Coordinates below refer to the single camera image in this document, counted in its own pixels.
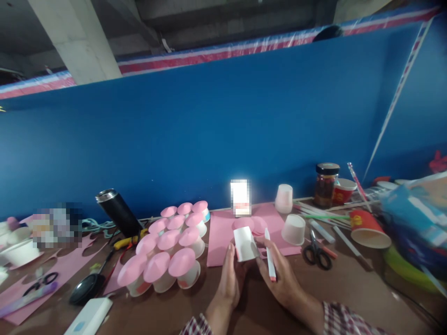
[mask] scissors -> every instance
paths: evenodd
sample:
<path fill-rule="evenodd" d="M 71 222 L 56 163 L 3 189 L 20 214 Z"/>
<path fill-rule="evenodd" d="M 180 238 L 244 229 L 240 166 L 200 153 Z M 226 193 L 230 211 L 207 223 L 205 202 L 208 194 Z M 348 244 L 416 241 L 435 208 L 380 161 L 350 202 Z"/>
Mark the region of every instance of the scissors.
<path fill-rule="evenodd" d="M 28 293 L 30 293 L 33 290 L 38 290 L 41 288 L 41 285 L 48 285 L 51 284 L 52 282 L 54 282 L 57 278 L 57 276 L 59 275 L 57 272 L 52 272 L 46 276 L 43 276 L 42 274 L 43 269 L 42 268 L 38 268 L 36 270 L 36 274 L 40 274 L 37 277 L 37 281 L 29 288 L 26 290 L 26 292 L 23 294 L 23 296 L 26 296 Z"/>
<path fill-rule="evenodd" d="M 311 265 L 317 264 L 323 270 L 330 270 L 332 268 L 332 261 L 329 255 L 318 246 L 315 233 L 311 228 L 311 244 L 304 248 L 303 257 Z"/>

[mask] glass jar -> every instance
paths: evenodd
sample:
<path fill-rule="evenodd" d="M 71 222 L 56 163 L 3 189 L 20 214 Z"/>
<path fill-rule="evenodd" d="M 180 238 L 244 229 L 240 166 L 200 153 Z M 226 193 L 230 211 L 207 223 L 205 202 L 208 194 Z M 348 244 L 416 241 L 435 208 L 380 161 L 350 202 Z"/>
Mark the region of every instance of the glass jar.
<path fill-rule="evenodd" d="M 320 163 L 316 165 L 315 170 L 317 171 L 317 183 L 315 185 L 313 203 L 322 209 L 331 208 L 340 165 Z"/>

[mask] white marker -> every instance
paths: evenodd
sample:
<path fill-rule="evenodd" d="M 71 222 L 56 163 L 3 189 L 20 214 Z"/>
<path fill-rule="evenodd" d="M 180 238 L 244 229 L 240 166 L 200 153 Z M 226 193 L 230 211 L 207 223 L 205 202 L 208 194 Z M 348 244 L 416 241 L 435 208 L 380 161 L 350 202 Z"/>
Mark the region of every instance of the white marker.
<path fill-rule="evenodd" d="M 270 241 L 270 233 L 269 230 L 266 228 L 265 229 L 265 239 Z M 271 252 L 270 249 L 267 248 L 267 264 L 269 266 L 269 276 L 270 276 L 270 280 L 272 282 L 276 282 L 276 271 L 275 271 L 275 265 L 273 264 L 273 259 L 271 257 Z"/>

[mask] black lid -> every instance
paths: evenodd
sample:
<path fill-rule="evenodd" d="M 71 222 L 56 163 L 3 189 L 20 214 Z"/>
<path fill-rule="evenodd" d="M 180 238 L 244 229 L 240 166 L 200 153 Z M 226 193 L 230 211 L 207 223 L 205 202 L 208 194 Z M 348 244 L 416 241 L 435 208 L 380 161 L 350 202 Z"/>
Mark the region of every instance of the black lid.
<path fill-rule="evenodd" d="M 335 163 L 319 163 L 316 165 L 315 170 L 318 174 L 333 175 L 339 173 L 340 165 Z"/>

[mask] sleeve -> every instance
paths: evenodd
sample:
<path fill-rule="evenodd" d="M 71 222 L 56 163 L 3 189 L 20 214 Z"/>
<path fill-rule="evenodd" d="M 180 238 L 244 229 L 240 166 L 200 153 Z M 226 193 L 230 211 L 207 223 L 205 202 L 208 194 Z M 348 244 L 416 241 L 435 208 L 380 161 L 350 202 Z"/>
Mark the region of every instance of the sleeve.
<path fill-rule="evenodd" d="M 205 316 L 201 313 L 199 321 L 195 317 L 186 324 L 180 332 L 180 335 L 213 335 L 213 332 L 206 321 Z"/>
<path fill-rule="evenodd" d="M 323 302 L 325 310 L 324 335 L 388 335 L 381 328 L 374 328 L 349 307 Z"/>

